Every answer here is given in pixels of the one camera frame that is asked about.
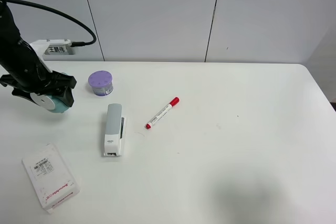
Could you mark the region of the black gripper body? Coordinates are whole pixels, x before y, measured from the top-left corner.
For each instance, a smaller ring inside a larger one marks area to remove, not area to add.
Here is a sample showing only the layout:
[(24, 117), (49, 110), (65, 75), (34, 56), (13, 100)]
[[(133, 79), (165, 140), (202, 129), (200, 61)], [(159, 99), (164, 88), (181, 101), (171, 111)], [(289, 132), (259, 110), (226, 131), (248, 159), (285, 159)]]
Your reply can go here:
[(63, 95), (73, 89), (73, 76), (48, 70), (27, 43), (1, 43), (1, 66), (8, 72), (1, 76), (1, 85), (11, 86), (27, 93)]

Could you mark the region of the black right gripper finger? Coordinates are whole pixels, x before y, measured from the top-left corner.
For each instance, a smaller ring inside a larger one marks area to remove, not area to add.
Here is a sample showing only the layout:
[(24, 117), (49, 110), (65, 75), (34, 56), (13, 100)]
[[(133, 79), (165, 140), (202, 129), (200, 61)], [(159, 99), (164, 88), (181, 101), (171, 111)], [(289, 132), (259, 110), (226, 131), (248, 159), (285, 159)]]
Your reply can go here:
[(16, 96), (16, 97), (20, 97), (20, 98), (26, 99), (28, 101), (32, 101), (30, 93), (25, 92), (25, 91), (20, 90), (20, 89), (13, 89), (12, 95)]

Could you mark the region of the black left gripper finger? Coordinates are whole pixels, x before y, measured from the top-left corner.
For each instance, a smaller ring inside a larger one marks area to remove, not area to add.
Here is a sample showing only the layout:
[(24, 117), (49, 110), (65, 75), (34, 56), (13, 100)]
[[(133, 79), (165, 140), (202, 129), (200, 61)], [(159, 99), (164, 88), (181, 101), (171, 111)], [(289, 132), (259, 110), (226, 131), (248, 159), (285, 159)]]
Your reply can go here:
[(74, 104), (74, 98), (72, 95), (72, 89), (70, 87), (65, 87), (58, 94), (58, 99), (67, 107), (72, 107)]

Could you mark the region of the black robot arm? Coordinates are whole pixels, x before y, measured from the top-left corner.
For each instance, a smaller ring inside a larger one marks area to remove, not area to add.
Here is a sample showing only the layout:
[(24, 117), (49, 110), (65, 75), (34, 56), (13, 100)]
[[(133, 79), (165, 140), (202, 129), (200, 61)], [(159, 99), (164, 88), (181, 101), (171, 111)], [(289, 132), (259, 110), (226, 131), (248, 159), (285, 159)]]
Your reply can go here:
[(13, 88), (12, 95), (26, 99), (52, 113), (73, 106), (73, 76), (49, 69), (43, 58), (24, 41), (15, 25), (7, 0), (1, 0), (1, 66), (8, 72), (1, 85)]

